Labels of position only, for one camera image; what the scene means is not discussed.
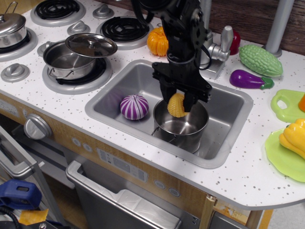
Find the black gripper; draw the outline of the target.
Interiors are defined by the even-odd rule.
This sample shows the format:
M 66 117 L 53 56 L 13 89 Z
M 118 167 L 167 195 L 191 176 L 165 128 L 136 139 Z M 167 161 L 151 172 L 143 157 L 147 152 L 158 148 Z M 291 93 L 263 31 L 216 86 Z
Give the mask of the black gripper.
M 180 62 L 168 57 L 168 63 L 154 62 L 153 78 L 160 82 L 163 99 L 169 103 L 176 91 L 184 92 L 183 107 L 185 112 L 190 112 L 197 100 L 208 102 L 212 86 L 200 75 L 201 54 L 191 59 Z

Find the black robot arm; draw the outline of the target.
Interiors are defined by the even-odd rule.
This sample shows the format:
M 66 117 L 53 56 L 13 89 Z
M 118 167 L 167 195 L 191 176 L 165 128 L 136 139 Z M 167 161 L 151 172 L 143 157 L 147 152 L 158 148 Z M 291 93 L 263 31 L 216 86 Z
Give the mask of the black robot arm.
M 167 63 L 154 62 L 153 77 L 160 82 L 165 102 L 177 90 L 184 92 L 189 112 L 198 100 L 208 102 L 212 86 L 200 75 L 201 54 L 207 38 L 203 13 L 197 0 L 133 0 L 133 10 L 144 25 L 158 16 L 169 43 Z

